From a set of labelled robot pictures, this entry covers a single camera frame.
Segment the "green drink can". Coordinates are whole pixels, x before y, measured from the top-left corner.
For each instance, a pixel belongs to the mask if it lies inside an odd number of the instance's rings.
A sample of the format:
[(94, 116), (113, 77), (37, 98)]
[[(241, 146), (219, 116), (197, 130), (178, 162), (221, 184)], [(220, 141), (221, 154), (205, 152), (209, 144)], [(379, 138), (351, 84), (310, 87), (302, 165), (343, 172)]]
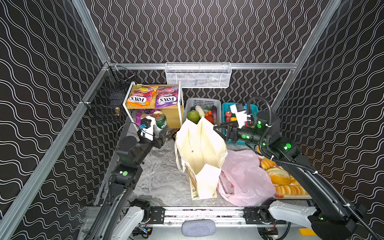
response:
[(156, 126), (159, 128), (159, 129), (164, 129), (168, 126), (168, 123), (167, 123), (167, 117), (166, 115), (161, 112), (161, 111), (156, 111), (152, 114), (152, 117), (155, 118), (155, 121), (156, 121)]

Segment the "purple Fox's candy bag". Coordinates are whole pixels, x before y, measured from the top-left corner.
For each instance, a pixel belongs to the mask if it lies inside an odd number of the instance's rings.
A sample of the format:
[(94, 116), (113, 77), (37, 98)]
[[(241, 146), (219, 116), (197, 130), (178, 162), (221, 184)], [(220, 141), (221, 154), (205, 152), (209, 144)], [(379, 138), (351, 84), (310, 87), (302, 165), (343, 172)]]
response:
[(179, 87), (159, 87), (156, 95), (155, 108), (161, 109), (178, 104)]

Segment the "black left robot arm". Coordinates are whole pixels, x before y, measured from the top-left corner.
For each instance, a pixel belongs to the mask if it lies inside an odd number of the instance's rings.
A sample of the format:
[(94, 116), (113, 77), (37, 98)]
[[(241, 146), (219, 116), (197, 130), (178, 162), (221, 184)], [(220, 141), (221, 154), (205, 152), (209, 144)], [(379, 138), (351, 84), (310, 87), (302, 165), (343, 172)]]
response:
[(160, 149), (166, 142), (169, 127), (162, 129), (153, 140), (147, 140), (139, 129), (137, 137), (119, 140), (117, 166), (109, 178), (108, 194), (83, 240), (128, 240), (132, 232), (151, 219), (148, 201), (129, 201), (142, 175), (142, 163), (153, 148)]

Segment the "cream canvas tote bag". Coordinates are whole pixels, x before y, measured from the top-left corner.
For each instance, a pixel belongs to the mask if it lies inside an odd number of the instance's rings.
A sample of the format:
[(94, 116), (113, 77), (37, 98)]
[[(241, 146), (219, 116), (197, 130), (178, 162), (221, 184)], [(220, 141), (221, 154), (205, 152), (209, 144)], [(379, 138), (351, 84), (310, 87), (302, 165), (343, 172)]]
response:
[(192, 200), (216, 198), (228, 150), (214, 125), (204, 118), (197, 124), (185, 120), (176, 135), (175, 154), (179, 171), (189, 175)]

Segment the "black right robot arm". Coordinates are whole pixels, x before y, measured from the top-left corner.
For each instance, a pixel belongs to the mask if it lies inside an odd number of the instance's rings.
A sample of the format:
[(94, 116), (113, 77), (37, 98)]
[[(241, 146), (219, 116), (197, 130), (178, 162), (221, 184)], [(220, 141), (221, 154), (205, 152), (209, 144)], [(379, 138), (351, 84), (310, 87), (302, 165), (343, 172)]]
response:
[(278, 200), (268, 200), (260, 207), (268, 215), (269, 221), (285, 221), (311, 229), (322, 240), (347, 240), (361, 224), (375, 240), (379, 236), (364, 221), (366, 209), (347, 200), (309, 162), (301, 148), (291, 139), (281, 134), (281, 120), (273, 112), (268, 101), (258, 97), (266, 105), (265, 111), (252, 114), (251, 98), (247, 105), (235, 106), (246, 113), (246, 119), (221, 123), (214, 126), (225, 141), (245, 142), (256, 154), (261, 154), (287, 171), (315, 201), (307, 211), (299, 206), (284, 204)]

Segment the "magenta Lot 100 candy bag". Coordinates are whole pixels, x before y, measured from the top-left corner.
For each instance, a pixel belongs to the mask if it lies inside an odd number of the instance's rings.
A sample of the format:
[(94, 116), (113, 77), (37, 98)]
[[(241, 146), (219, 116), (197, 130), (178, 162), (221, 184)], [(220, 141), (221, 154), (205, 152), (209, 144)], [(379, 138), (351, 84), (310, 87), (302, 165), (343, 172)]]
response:
[(160, 109), (140, 109), (138, 110), (136, 114), (136, 123), (139, 127), (142, 126), (142, 119), (145, 119), (146, 117), (150, 116), (153, 119), (155, 119), (155, 112), (158, 112)]

